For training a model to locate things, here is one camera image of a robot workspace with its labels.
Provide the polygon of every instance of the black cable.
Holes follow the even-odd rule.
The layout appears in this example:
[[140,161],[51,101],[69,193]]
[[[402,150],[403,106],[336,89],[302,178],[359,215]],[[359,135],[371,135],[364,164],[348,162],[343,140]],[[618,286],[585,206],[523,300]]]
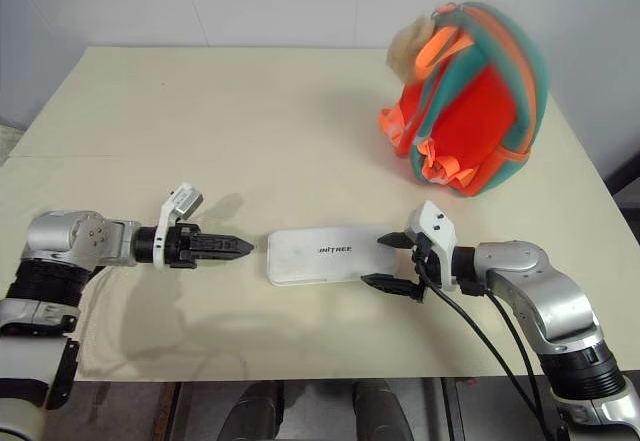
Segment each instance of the black cable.
[[533,413],[533,415],[538,420],[538,423],[540,424],[540,428],[544,433],[545,439],[547,439],[548,441],[554,441],[553,436],[551,435],[551,432],[548,430],[546,425],[540,419],[536,406],[534,406],[533,402],[531,401],[527,393],[524,391],[524,389],[522,389],[522,385],[516,379],[515,375],[513,374],[513,371],[511,371],[511,368],[509,368],[509,365],[507,365],[506,361],[504,360],[502,355],[498,352],[498,350],[493,345],[493,343],[489,340],[487,335],[484,334],[484,331],[482,331],[480,326],[476,324],[476,322],[471,318],[471,316],[469,316],[469,314],[467,314],[467,312],[460,305],[458,305],[458,303],[456,303],[453,299],[451,299],[449,296],[447,296],[442,291],[440,291],[440,289],[438,289],[438,287],[433,284],[433,282],[429,279],[429,276],[427,275],[426,268],[423,262],[417,262],[416,267],[418,269],[418,275],[422,280],[424,280],[427,286],[431,288],[431,290],[434,293],[436,293],[436,295],[440,299],[442,299],[451,308],[453,308],[453,310],[456,313],[458,313],[460,317],[462,317],[462,319],[464,319],[467,322],[467,324],[471,327],[471,329],[474,330],[474,332],[482,340],[482,342],[489,349],[489,351],[491,351],[491,354],[493,354],[493,356],[496,358],[496,360],[498,361],[498,363],[500,364],[504,372],[507,374],[507,377],[509,378],[509,381],[511,381],[511,384],[513,384],[513,386],[516,388],[516,390],[518,391],[518,393],[520,394],[524,402],[527,404],[527,406]]
[[491,300],[493,305],[496,307],[496,309],[500,313],[500,316],[502,316],[502,319],[507,325],[507,328],[509,328],[509,331],[511,332],[511,336],[513,336],[513,340],[516,342],[516,345],[518,346],[518,351],[520,351],[520,355],[522,356],[522,361],[524,362],[524,366],[527,370],[527,376],[529,377],[529,383],[531,384],[531,392],[533,393],[533,400],[536,404],[536,407],[538,408],[538,416],[544,423],[544,412],[542,410],[542,400],[540,399],[540,390],[538,389],[538,383],[536,381],[535,375],[533,374],[533,367],[531,366],[529,355],[527,354],[526,349],[524,349],[524,344],[522,343],[522,339],[520,338],[518,331],[516,331],[516,328],[513,325],[511,318],[509,318],[509,315],[507,314],[505,309],[502,307],[502,304],[500,304],[500,301],[498,301],[498,299],[493,294],[493,291],[487,290],[485,294]]

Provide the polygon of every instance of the logo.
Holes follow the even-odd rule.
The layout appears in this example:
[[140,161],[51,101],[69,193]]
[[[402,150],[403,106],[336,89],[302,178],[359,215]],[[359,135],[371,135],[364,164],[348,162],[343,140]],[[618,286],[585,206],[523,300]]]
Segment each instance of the logo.
[[340,253],[344,251],[351,251],[351,246],[337,246],[335,248],[320,248],[319,253]]

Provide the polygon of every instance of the table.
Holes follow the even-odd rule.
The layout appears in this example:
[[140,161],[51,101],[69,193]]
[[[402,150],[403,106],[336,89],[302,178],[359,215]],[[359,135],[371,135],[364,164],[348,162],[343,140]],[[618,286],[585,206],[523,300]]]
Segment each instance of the table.
[[[197,270],[105,270],[80,306],[79,379],[501,374],[432,295],[420,305],[358,282],[274,287],[266,278],[274,230],[400,229],[431,199],[460,244],[544,247],[586,291],[621,368],[640,368],[629,338],[640,327],[638,245],[553,100],[527,165],[463,198],[418,184],[378,131],[378,109],[399,91],[380,50],[89,48],[0,169],[0,287],[42,211],[153,225],[168,192],[188,181],[205,195],[195,222],[253,242],[254,253]],[[408,253],[399,274],[411,274]],[[488,300],[454,297],[524,372]]]

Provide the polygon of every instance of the silver robotic arm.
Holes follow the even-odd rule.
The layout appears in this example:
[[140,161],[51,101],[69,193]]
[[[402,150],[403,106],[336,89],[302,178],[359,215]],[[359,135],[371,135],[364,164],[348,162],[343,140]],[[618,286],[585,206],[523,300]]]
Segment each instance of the silver robotic arm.
[[[473,296],[490,290],[507,302],[538,355],[570,431],[577,426],[623,425],[635,434],[633,439],[640,439],[640,398],[635,387],[620,373],[582,289],[554,269],[540,247],[522,241],[456,246],[453,223],[429,201],[411,213],[404,232],[378,241],[415,248],[413,259],[424,267],[417,271],[426,272],[437,289],[460,289]],[[363,280],[418,301],[425,292],[423,280],[414,284],[377,274]],[[600,438],[598,433],[593,429],[589,436],[587,430],[571,439]]]
[[253,249],[235,236],[177,222],[201,202],[202,195],[183,184],[155,227],[94,211],[55,211],[32,221],[16,280],[0,300],[0,440],[40,439],[45,412],[68,399],[79,343],[66,334],[80,316],[82,290],[101,269],[195,268],[197,259],[234,259]]

